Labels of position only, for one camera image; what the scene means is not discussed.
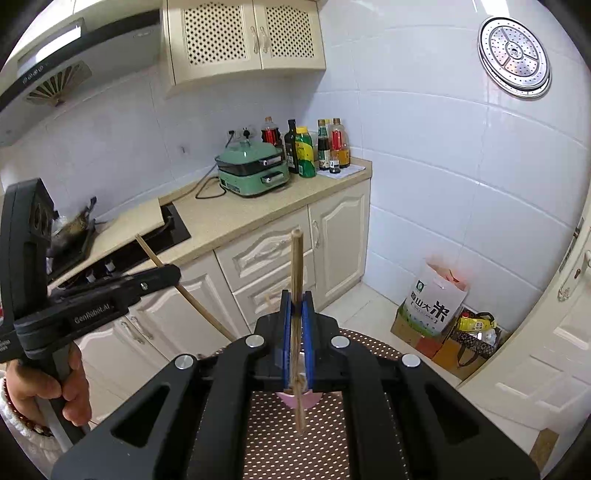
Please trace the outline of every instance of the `silver screw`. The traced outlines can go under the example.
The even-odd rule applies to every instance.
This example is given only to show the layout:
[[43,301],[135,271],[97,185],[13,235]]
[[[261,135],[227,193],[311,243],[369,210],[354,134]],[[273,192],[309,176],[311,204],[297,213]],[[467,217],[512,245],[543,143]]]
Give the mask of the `silver screw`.
[[351,341],[347,337],[337,335],[336,337],[332,337],[330,343],[332,343],[332,346],[335,348],[345,348],[349,346]]
[[179,370],[185,370],[193,366],[193,357],[190,355],[178,356],[174,361],[174,366]]
[[418,367],[421,364],[421,359],[413,353],[407,353],[402,356],[402,363],[407,367]]
[[246,337],[245,342],[250,348],[256,348],[264,345],[265,339],[261,335],[249,335]]

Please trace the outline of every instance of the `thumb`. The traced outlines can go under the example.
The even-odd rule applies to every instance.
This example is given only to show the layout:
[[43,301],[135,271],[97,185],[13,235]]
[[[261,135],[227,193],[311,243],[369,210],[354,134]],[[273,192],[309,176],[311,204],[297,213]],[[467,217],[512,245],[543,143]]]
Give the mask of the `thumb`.
[[11,378],[10,395],[21,400],[30,397],[59,398],[61,385],[53,377],[40,370],[20,365],[16,369],[16,375]]

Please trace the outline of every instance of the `white fuzzy sleeve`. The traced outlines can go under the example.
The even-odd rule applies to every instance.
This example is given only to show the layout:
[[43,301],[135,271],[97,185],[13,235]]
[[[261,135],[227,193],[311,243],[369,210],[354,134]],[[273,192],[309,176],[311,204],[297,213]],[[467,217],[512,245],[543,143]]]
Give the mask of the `white fuzzy sleeve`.
[[0,414],[18,444],[43,475],[49,478],[53,464],[61,455],[54,437],[45,437],[29,430],[12,411],[4,394],[4,373],[0,372]]

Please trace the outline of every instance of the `kitchen countertop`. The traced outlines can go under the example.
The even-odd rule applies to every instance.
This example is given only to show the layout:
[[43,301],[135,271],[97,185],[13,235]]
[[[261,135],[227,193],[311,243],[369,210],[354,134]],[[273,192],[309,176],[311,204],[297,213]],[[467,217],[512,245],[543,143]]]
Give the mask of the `kitchen countertop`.
[[[321,175],[313,179],[303,179],[299,175],[291,174],[291,180],[285,186],[254,198],[244,198],[228,192],[215,199],[197,200],[195,192],[191,192],[173,202],[191,238],[158,254],[158,257],[163,263],[181,266],[309,203],[371,178],[370,161],[351,158],[351,163],[362,165],[365,169],[340,180]],[[219,184],[212,181],[201,195],[208,196],[219,192]],[[88,259],[53,281],[49,289],[73,277],[117,248],[132,242],[137,233],[145,235],[163,224],[158,199],[149,200],[128,210],[97,236]],[[148,260],[128,273],[137,273],[153,266],[152,261]]]
[[[158,257],[163,263],[181,266],[309,203],[371,178],[370,161],[351,158],[351,163],[362,165],[365,170],[341,180],[321,175],[313,179],[303,179],[291,174],[291,180],[284,187],[255,198],[243,198],[228,192],[219,198],[196,200],[193,192],[176,200],[173,205],[191,233],[191,238],[162,252]],[[211,186],[201,192],[202,196],[219,193],[219,185],[216,182],[211,183]],[[153,266],[152,261],[148,260],[129,273]]]

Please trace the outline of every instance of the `floor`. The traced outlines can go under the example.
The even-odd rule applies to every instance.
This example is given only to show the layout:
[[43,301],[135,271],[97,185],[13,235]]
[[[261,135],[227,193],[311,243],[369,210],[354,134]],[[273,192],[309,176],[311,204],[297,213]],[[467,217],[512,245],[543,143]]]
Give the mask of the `floor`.
[[[432,369],[452,386],[457,387],[461,380],[433,363],[413,347],[390,332],[398,305],[381,296],[364,283],[355,285],[341,298],[328,305],[321,313],[337,320],[339,326],[363,333],[387,343],[402,353],[414,353],[421,357]],[[531,451],[539,431],[505,419],[491,411],[479,408],[497,427],[513,440],[526,453]]]

